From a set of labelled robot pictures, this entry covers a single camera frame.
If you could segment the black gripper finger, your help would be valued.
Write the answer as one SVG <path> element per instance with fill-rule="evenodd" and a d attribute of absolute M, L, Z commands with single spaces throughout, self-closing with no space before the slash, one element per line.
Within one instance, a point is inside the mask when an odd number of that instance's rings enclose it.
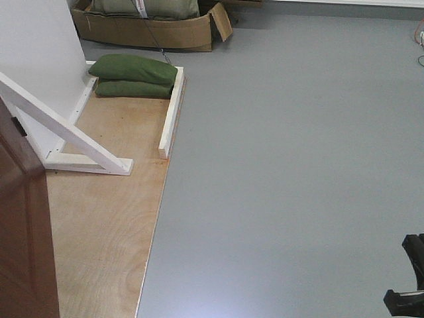
<path fill-rule="evenodd" d="M 423 290 L 423 233 L 406 235 L 401 245 L 415 272 L 417 290 Z"/>
<path fill-rule="evenodd" d="M 388 290 L 384 303 L 392 316 L 423 317 L 423 290 L 403 293 Z"/>

